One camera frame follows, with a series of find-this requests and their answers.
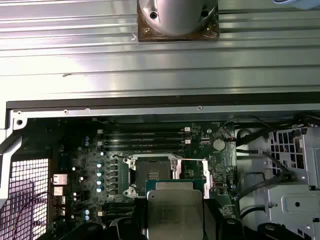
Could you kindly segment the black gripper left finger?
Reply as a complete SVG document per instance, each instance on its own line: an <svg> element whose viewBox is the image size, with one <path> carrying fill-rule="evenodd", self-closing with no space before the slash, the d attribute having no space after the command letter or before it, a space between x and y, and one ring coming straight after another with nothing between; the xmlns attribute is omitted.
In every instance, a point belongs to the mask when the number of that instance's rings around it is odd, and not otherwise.
<svg viewBox="0 0 320 240"><path fill-rule="evenodd" d="M107 202L90 210L74 229L76 240L146 240L147 200Z"/></svg>

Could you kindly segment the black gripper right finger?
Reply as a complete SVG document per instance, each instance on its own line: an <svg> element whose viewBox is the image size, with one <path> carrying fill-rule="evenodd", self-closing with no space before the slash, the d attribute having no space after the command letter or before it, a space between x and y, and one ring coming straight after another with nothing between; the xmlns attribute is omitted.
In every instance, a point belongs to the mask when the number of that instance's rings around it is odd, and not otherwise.
<svg viewBox="0 0 320 240"><path fill-rule="evenodd" d="M262 223L257 230L244 226L240 220L225 218L215 199L203 200L205 240L299 240L300 236L276 223Z"/></svg>

